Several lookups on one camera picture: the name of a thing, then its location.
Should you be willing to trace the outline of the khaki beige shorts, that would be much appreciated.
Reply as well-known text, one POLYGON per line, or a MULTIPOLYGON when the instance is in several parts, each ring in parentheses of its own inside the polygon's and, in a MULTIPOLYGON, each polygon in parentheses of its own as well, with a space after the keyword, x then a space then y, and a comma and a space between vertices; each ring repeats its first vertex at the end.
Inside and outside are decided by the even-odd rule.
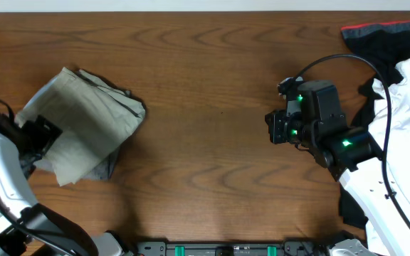
POLYGON ((17 113, 23 125, 44 116, 63 130, 37 167, 52 171, 60 186, 76 183, 128 139, 146 110, 101 79, 63 68, 17 113))

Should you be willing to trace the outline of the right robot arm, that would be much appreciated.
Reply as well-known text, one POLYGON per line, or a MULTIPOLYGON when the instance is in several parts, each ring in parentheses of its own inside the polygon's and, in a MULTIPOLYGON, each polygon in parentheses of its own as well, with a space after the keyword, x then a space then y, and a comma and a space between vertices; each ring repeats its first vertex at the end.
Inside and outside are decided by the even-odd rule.
POLYGON ((339 107, 275 110, 265 116, 270 140, 314 156, 351 195, 389 255, 410 255, 410 206, 383 151, 364 128, 351 128, 339 107))

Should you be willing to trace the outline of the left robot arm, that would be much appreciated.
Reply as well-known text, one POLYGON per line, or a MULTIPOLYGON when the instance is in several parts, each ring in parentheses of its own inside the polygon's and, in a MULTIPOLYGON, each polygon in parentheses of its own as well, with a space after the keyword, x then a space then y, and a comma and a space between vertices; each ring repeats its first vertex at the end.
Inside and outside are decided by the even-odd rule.
POLYGON ((61 135, 39 115, 23 125, 13 110, 0 113, 0 255, 22 255, 37 240, 35 255, 125 255, 127 247, 112 231, 90 237, 84 229, 38 202, 28 178, 61 135))

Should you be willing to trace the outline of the folded grey shorts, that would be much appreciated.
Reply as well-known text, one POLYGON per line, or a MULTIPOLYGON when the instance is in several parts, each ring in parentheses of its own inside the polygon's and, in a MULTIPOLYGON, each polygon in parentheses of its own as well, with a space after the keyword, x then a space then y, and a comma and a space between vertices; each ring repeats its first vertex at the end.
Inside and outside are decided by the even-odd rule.
MULTIPOLYGON (((83 73, 84 76, 87 77, 89 80, 91 79, 91 77, 99 78, 106 85, 110 86, 113 90, 120 91, 120 93, 123 94, 125 97, 131 97, 131 92, 129 90, 126 90, 123 87, 119 87, 118 85, 109 81, 107 78, 101 75, 98 75, 96 73, 89 73, 87 70, 81 70, 81 73, 83 73)), ((117 147, 116 150, 114 150, 114 152, 109 154, 103 161, 101 161, 95 168, 93 168, 93 170, 90 173, 85 175, 84 179, 100 181, 106 181, 110 179, 115 170, 115 165, 117 163, 117 159, 120 153, 120 148, 121 146, 117 147)))

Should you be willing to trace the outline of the black garment with red trim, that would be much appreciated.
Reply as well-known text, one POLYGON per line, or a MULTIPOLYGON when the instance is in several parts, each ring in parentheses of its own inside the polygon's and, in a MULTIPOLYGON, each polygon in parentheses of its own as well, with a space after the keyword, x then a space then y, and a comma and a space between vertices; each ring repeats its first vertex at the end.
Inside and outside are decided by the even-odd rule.
MULTIPOLYGON (((395 66, 410 59, 410 21, 346 26, 341 28, 341 32, 350 51, 372 62, 387 84, 401 82, 402 76, 395 66)), ((377 78, 376 75, 358 88, 358 93, 366 97, 366 102, 351 122, 354 127, 368 128, 375 117, 374 101, 382 99, 382 96, 372 89, 374 78, 377 78)), ((364 230, 368 218, 363 210, 343 187, 340 193, 339 214, 343 223, 364 230)))

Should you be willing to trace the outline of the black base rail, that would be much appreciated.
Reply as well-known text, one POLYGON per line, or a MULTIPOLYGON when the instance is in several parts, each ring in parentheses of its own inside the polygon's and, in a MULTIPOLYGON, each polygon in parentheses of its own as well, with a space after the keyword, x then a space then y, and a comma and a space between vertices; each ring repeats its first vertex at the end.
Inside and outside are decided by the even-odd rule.
POLYGON ((325 256, 326 248, 307 240, 280 242, 139 242, 134 256, 325 256))

